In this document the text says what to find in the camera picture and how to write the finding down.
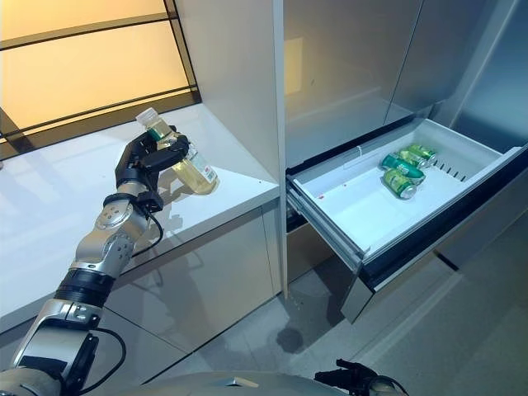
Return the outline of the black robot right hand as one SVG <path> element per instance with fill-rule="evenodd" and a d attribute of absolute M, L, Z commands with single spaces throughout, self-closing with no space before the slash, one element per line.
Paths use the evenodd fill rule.
<path fill-rule="evenodd" d="M 366 390 L 368 383 L 377 373 L 365 365 L 357 362 L 337 359 L 337 370 L 319 371 L 314 380 L 329 386 L 345 389 L 351 394 L 359 394 Z"/>

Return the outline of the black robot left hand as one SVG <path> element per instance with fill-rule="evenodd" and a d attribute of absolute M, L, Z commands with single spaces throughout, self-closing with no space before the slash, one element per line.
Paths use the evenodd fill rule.
<path fill-rule="evenodd" d="M 188 154 L 189 139 L 179 134 L 167 147 L 158 148 L 158 141 L 144 132 L 130 141 L 115 167 L 115 182 L 138 182 L 148 190 L 158 189 L 159 173 L 181 162 Z"/>

